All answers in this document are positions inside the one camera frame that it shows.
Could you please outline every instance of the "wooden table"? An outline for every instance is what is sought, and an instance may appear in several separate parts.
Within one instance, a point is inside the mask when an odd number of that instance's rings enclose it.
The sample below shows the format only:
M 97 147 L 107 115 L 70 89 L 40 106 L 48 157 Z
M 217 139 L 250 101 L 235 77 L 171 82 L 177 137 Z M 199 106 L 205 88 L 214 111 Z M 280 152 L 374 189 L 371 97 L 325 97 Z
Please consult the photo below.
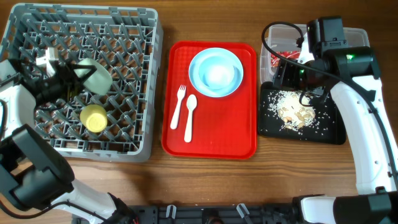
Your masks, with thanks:
M 1 30 L 15 3 L 0 1 Z M 79 1 L 58 3 L 79 4 Z M 257 152 L 245 161 L 187 159 L 166 154 L 160 143 L 165 77 L 169 50 L 179 40 L 245 42 L 254 47 L 259 57 L 261 31 L 268 23 L 305 24 L 321 16 L 341 15 L 345 27 L 359 27 L 368 32 L 382 71 L 386 110 L 393 131 L 398 133 L 398 117 L 395 116 L 398 113 L 397 1 L 101 0 L 84 3 L 151 7 L 157 10 L 163 25 L 151 159 L 142 164 L 68 160 L 77 179 L 96 190 L 111 192 L 128 205 L 233 205 L 289 202 L 294 196 L 307 194 L 356 194 L 354 161 L 348 141 L 334 146 L 259 136 Z M 70 214 L 58 210 L 34 220 L 15 220 L 0 212 L 0 223 L 67 224 L 70 220 Z

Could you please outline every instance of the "light blue bowl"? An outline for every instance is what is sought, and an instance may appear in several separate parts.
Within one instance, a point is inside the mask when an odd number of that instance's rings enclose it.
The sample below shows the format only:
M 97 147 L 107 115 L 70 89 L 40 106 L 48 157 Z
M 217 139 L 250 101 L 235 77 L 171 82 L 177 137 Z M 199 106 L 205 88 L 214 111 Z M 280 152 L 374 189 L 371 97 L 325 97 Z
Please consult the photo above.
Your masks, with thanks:
M 214 98 L 230 95 L 243 80 L 240 60 L 234 53 L 221 48 L 199 52 L 192 59 L 188 72 L 193 87 Z

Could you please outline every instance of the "gray dish rack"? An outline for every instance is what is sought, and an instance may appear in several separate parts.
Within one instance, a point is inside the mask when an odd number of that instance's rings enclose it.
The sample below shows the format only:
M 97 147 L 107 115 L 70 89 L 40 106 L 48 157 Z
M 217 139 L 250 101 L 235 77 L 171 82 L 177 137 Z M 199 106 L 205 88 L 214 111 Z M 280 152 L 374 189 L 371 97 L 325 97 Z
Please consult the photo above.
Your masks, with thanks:
M 71 102 L 58 100 L 37 110 L 35 130 L 65 157 L 97 161 L 144 162 L 150 157 L 155 118 L 154 97 L 163 30 L 154 9 L 136 7 L 16 4 L 0 46 L 0 58 L 26 62 L 33 78 L 43 71 L 29 67 L 47 47 L 60 63 L 93 58 L 113 77 L 105 96 L 84 91 Z M 88 131 L 80 111 L 97 104 L 107 111 L 101 133 Z

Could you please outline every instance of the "white fork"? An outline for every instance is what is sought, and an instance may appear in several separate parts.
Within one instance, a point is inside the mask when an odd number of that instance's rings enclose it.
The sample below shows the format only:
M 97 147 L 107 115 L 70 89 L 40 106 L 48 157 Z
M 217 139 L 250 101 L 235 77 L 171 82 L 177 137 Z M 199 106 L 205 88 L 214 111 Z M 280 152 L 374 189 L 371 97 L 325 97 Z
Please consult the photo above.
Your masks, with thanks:
M 178 89 L 178 92 L 177 92 L 177 99 L 178 99 L 177 105 L 175 106 L 172 122 L 170 123 L 171 129 L 177 128 L 178 118 L 180 117 L 181 102 L 182 102 L 182 99 L 184 99 L 185 90 L 187 90 L 187 87 L 185 85 L 180 85 L 180 88 Z

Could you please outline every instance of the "white spoon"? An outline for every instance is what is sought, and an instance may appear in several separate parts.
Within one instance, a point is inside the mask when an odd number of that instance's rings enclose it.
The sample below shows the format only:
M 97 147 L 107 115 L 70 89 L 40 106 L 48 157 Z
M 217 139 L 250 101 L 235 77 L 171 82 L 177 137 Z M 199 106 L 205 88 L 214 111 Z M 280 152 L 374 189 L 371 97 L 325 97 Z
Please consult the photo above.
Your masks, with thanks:
M 185 128 L 184 141 L 191 142 L 192 140 L 192 113 L 197 107 L 198 101 L 194 94 L 191 94 L 187 99 L 188 119 L 187 127 Z

